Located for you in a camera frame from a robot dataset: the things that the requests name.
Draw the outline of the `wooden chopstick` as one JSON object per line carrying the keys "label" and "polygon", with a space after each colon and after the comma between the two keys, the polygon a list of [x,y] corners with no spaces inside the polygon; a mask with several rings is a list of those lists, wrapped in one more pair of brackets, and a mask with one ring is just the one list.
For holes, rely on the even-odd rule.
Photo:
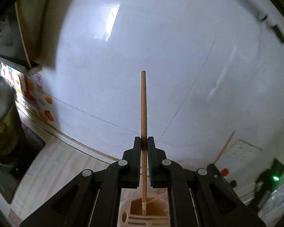
{"label": "wooden chopstick", "polygon": [[141,175],[142,175],[142,213],[147,214],[147,90],[146,72],[141,72]]}

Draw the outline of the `black device with green light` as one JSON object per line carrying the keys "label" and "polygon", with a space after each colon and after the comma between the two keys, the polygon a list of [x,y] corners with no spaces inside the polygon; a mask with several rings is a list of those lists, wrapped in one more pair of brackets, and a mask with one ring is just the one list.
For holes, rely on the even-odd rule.
{"label": "black device with green light", "polygon": [[273,192],[284,173],[284,165],[276,158],[272,162],[271,168],[262,172],[257,180],[255,181],[256,185],[261,184],[261,190],[265,189],[270,192]]}

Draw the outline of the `black induction cooker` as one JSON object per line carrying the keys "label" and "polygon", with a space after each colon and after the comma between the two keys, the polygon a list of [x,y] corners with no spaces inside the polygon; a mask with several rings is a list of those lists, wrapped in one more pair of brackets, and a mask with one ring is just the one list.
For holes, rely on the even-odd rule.
{"label": "black induction cooker", "polygon": [[27,170],[45,147],[45,142],[25,124],[13,151],[0,158],[0,193],[10,204]]}

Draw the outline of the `fruit picture box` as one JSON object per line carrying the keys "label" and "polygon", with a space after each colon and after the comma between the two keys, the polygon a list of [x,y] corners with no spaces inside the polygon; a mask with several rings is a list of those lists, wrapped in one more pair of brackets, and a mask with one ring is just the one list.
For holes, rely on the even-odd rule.
{"label": "fruit picture box", "polygon": [[45,122],[55,121],[54,99],[43,91],[40,74],[27,76],[3,62],[0,63],[0,74],[16,90],[20,104]]}

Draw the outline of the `stainless steel pot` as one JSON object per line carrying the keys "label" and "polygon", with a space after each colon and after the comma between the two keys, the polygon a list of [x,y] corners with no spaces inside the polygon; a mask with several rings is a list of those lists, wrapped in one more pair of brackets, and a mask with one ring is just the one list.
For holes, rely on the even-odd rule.
{"label": "stainless steel pot", "polygon": [[0,163],[11,163],[12,153],[23,136],[23,128],[16,107],[16,91],[0,75]]}

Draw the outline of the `white wall socket panel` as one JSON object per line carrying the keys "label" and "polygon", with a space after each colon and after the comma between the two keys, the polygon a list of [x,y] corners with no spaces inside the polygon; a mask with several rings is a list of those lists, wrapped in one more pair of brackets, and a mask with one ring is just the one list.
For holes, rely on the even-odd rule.
{"label": "white wall socket panel", "polygon": [[263,151],[263,149],[239,139],[226,149],[217,165],[235,170],[254,161]]}

